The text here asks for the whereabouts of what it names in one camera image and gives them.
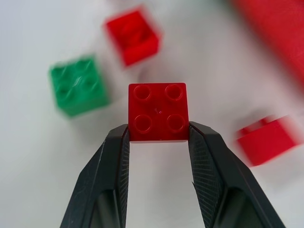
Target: red block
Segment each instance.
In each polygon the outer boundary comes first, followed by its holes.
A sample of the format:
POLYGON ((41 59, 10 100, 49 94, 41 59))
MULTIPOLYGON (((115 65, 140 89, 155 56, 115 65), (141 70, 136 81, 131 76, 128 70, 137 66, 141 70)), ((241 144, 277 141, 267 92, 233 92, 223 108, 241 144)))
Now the red block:
POLYGON ((144 18, 142 8, 106 22, 105 27, 126 66, 158 52, 159 36, 144 18))
POLYGON ((298 144, 287 132, 286 122, 286 117, 271 122, 262 119, 239 131, 242 137, 237 142, 253 165, 260 165, 298 144))
POLYGON ((129 85, 130 141, 188 140, 184 83, 129 85))
POLYGON ((233 0, 260 37, 304 87, 304 1, 233 0))

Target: white table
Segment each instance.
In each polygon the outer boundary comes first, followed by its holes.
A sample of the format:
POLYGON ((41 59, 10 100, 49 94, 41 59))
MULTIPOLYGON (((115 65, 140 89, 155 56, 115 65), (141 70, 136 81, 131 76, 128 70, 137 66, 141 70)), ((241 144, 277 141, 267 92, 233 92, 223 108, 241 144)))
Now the white table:
MULTIPOLYGON (((145 1, 164 30, 163 47, 146 64, 124 71, 100 25, 139 2, 1 2, 0 227, 60 226, 80 171, 108 131, 127 123, 130 82, 186 82, 190 119, 221 133, 244 162, 233 143, 238 128, 265 114, 290 114, 302 127, 303 94, 220 1, 145 1), (91 52, 103 66, 113 103, 66 119, 54 108, 48 69, 91 52)), ((203 227, 187 143, 131 144, 130 157, 128 228, 203 227)), ((291 228, 304 226, 303 162, 300 146, 251 168, 291 228)))

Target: blurred red block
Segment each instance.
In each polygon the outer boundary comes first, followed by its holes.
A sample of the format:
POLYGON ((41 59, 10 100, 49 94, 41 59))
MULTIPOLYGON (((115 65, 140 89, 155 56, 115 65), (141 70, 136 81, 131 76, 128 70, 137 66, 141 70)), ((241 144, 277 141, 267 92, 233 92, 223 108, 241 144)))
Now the blurred red block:
POLYGON ((304 87, 304 1, 233 0, 260 37, 304 87))
POLYGON ((129 85, 130 141, 188 140, 184 83, 129 85))
POLYGON ((287 117, 271 122, 265 118, 258 123, 257 129, 252 130, 251 126, 241 129, 242 137, 237 140, 253 165, 260 165, 299 144, 286 129, 287 117))
POLYGON ((158 52, 159 35, 144 17, 143 8, 109 19, 105 23, 112 42, 126 66, 158 52))

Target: lego brick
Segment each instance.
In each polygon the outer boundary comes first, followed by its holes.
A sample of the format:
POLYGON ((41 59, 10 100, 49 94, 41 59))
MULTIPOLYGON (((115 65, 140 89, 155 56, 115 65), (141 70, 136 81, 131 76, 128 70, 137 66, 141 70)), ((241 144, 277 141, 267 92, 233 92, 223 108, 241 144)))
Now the lego brick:
POLYGON ((304 1, 233 0, 258 35, 304 88, 304 1))
POLYGON ((105 29, 126 66, 158 52, 159 36, 145 19, 142 8, 109 19, 105 29))
POLYGON ((288 131, 287 118, 274 121, 264 118, 239 131, 237 139, 253 165, 260 165, 293 148, 298 143, 288 131))
POLYGON ((188 140, 184 83, 129 85, 130 141, 188 140))
POLYGON ((106 87, 94 58, 60 63, 50 70, 56 104, 69 116, 75 116, 109 103, 106 87))

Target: green block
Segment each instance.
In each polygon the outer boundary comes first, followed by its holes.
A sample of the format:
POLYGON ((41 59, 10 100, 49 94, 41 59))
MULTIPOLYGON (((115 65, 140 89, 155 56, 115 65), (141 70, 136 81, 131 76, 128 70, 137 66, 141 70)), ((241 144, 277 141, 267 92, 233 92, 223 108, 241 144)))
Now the green block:
POLYGON ((56 103, 69 116, 109 104, 106 86, 93 57, 58 64, 50 70, 50 76, 56 103))

